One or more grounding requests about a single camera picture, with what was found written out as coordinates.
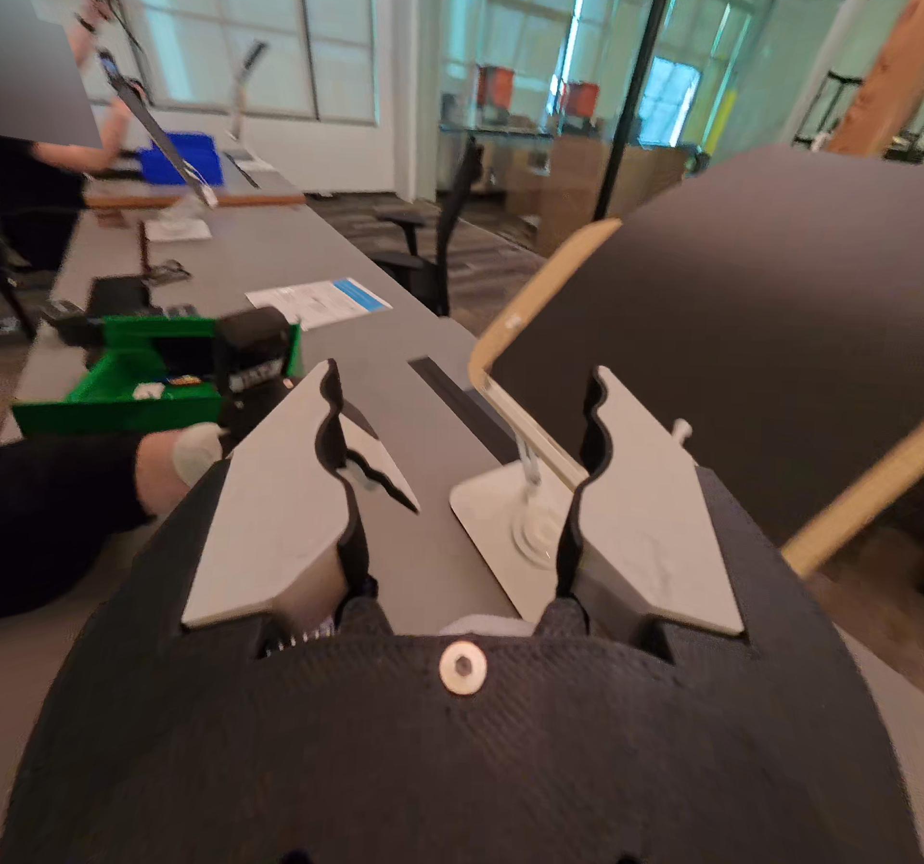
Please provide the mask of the green plastic bin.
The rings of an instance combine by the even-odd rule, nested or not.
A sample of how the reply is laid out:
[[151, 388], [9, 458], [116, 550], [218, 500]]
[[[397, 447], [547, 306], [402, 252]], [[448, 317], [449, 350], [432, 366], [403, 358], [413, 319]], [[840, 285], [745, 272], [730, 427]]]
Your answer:
[[251, 428], [214, 373], [218, 320], [107, 317], [98, 361], [59, 399], [16, 399], [23, 437], [152, 433], [214, 422]]

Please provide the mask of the wooden topped desk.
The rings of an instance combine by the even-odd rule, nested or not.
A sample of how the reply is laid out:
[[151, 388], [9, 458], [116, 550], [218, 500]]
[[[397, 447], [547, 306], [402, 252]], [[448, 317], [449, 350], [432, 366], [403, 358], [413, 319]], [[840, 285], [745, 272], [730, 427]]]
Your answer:
[[[242, 150], [221, 152], [225, 185], [215, 188], [221, 208], [279, 207], [306, 205], [305, 194], [275, 170], [241, 172], [237, 163], [247, 161]], [[84, 189], [84, 200], [92, 211], [162, 210], [189, 191], [178, 186], [151, 185], [141, 180], [97, 180], [91, 178]]]

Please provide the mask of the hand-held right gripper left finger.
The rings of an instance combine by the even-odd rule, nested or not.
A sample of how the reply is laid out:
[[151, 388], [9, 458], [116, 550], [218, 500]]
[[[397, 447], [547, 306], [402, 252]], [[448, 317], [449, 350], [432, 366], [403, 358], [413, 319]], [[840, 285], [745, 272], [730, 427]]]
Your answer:
[[267, 615], [312, 631], [356, 597], [375, 597], [354, 490], [337, 364], [317, 364], [230, 456], [182, 624]]

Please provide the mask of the cardboard box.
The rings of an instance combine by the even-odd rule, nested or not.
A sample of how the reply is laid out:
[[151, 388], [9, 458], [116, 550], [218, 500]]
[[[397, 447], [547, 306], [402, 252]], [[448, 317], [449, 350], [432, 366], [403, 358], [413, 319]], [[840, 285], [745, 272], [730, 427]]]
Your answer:
[[[505, 210], [531, 220], [532, 250], [551, 257], [571, 234], [590, 223], [603, 186], [610, 148], [603, 142], [563, 135], [552, 142], [543, 168], [518, 157], [506, 173]], [[627, 146], [604, 212], [624, 220], [687, 174], [688, 153], [670, 146]]]

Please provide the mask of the orange 3D printer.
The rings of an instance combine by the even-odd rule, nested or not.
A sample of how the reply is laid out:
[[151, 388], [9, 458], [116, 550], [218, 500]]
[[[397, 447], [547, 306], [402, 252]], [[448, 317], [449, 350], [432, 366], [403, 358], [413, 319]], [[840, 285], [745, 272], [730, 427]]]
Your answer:
[[589, 81], [568, 81], [559, 98], [559, 133], [590, 136], [595, 131], [595, 115], [600, 86]]
[[479, 64], [475, 88], [477, 125], [481, 128], [507, 126], [514, 93], [514, 70], [502, 65]]

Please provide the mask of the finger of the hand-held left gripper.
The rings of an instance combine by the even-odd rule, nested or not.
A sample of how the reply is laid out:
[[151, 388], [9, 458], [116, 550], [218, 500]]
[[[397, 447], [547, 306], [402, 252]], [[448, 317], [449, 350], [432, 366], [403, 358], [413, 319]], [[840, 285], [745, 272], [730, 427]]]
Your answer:
[[371, 451], [381, 447], [371, 423], [354, 405], [344, 402], [339, 418], [347, 450]]
[[346, 460], [359, 470], [368, 485], [382, 488], [413, 514], [420, 513], [416, 495], [381, 441], [347, 441]]

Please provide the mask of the black floor lamp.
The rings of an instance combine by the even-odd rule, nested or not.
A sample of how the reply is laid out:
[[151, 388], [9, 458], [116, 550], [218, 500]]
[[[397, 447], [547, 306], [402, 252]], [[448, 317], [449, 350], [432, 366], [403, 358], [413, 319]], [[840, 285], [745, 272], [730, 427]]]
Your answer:
[[637, 114], [648, 72], [653, 61], [656, 40], [661, 29], [669, 0], [652, 0], [641, 36], [641, 42], [630, 77], [629, 88], [622, 112], [616, 124], [610, 154], [595, 203], [592, 222], [606, 218], [619, 171], [629, 145], [629, 137]]

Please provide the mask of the small black device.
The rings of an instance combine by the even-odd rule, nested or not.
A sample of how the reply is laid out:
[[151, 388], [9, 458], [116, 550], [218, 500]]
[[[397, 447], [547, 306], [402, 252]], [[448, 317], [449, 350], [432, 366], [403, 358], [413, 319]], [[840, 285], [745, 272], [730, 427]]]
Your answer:
[[153, 309], [150, 288], [140, 276], [97, 277], [90, 283], [88, 317], [134, 317], [147, 315]]

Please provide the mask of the blue plastic bin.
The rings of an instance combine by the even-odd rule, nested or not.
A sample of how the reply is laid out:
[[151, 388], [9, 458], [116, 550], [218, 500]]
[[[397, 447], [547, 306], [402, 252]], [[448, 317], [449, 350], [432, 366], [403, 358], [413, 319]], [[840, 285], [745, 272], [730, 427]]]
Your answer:
[[[225, 175], [221, 158], [213, 137], [201, 132], [167, 131], [167, 138], [174, 145], [179, 157], [191, 165], [202, 180], [210, 187], [225, 186]], [[146, 148], [139, 149], [137, 156], [143, 179], [154, 186], [182, 186], [183, 178], [171, 165], [168, 157], [151, 140]]]

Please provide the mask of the tilted board on white stand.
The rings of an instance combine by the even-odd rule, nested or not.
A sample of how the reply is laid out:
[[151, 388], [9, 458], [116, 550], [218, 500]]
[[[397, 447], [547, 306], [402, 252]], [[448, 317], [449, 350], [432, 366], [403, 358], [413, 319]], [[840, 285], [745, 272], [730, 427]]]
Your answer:
[[161, 210], [155, 218], [143, 224], [144, 234], [156, 243], [196, 242], [213, 237], [203, 213], [218, 207], [214, 189], [206, 183], [199, 172], [180, 154], [168, 134], [156, 122], [141, 87], [123, 76], [112, 53], [108, 49], [97, 49], [103, 72], [122, 102], [128, 107], [148, 132], [152, 142], [165, 154], [170, 165], [179, 173], [187, 190], [175, 203]]
[[270, 43], [256, 39], [248, 46], [232, 73], [232, 88], [226, 134], [232, 142], [243, 142], [244, 115], [247, 109], [247, 88], [256, 65], [269, 51]]

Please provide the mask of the black office chair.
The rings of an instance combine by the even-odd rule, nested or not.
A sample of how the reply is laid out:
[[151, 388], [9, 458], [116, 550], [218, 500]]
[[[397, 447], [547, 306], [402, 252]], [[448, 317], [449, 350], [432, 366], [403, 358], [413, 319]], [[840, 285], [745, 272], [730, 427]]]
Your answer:
[[406, 249], [404, 253], [379, 251], [370, 255], [370, 259], [438, 317], [451, 314], [448, 246], [472, 188], [481, 176], [483, 152], [483, 146], [474, 136], [468, 136], [452, 186], [435, 222], [433, 259], [424, 258], [419, 252], [418, 231], [428, 223], [420, 214], [402, 210], [377, 212], [374, 216], [376, 222], [391, 223], [403, 232]]

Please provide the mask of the person's left hand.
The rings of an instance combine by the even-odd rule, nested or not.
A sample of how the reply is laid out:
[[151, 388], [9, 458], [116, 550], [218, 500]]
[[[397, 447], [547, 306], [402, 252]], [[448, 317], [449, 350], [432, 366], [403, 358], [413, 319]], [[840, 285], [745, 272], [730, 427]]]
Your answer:
[[172, 467], [180, 481], [193, 488], [225, 457], [225, 431], [214, 422], [201, 422], [177, 432], [171, 450]]

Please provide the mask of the person's left forearm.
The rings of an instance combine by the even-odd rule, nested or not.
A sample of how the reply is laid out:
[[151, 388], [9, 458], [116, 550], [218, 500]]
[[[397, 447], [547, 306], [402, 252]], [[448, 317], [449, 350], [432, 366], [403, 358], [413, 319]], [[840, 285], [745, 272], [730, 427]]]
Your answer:
[[190, 487], [183, 431], [46, 436], [1, 447], [1, 617], [72, 590], [113, 535], [168, 514]]

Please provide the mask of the printed paper sheet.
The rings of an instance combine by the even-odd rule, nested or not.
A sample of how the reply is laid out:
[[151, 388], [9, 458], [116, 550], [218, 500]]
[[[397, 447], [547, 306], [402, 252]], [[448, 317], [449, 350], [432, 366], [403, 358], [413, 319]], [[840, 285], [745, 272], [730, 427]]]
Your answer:
[[254, 308], [277, 309], [302, 331], [392, 308], [386, 300], [351, 277], [251, 291], [246, 298]]

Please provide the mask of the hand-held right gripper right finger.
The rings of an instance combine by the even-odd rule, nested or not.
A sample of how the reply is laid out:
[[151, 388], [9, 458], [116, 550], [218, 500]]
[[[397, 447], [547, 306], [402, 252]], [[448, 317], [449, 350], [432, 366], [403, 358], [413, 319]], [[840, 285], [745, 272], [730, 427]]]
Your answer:
[[560, 537], [558, 599], [574, 599], [609, 637], [655, 619], [737, 637], [745, 625], [685, 442], [605, 366], [590, 376], [576, 488]]

